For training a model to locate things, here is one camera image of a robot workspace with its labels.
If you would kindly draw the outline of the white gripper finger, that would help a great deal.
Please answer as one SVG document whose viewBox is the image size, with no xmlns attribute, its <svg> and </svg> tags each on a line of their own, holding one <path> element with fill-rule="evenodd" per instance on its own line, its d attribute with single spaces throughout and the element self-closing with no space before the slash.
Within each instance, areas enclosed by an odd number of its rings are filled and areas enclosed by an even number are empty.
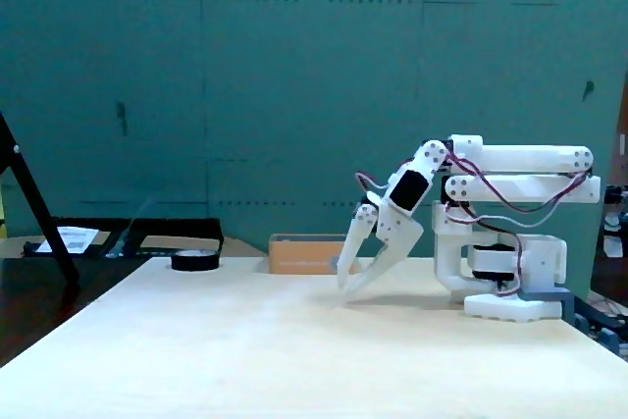
<svg viewBox="0 0 628 419">
<path fill-rule="evenodd" d="M 384 245 L 380 248 L 373 261 L 367 267 L 361 269 L 353 279 L 349 277 L 346 286 L 342 290 L 344 292 L 357 292 L 370 285 L 394 265 L 405 260 L 418 240 L 415 243 L 383 242 Z"/>
<path fill-rule="evenodd" d="M 346 286 L 354 259 L 357 257 L 357 253 L 364 240 L 372 232 L 377 222 L 377 217 L 378 209 L 375 205 L 371 203 L 361 203 L 357 207 L 351 219 L 337 263 L 337 282 L 339 288 Z"/>
</svg>

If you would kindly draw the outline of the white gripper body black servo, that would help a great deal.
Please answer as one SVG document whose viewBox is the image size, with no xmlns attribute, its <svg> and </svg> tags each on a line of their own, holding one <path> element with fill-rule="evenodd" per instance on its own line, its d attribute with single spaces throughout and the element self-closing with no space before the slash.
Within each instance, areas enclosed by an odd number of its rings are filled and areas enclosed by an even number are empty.
<svg viewBox="0 0 628 419">
<path fill-rule="evenodd" d="M 392 175 L 381 199 L 376 236 L 384 243 L 415 243 L 423 233 L 412 215 L 432 187 L 432 181 L 416 170 L 405 168 Z"/>
</svg>

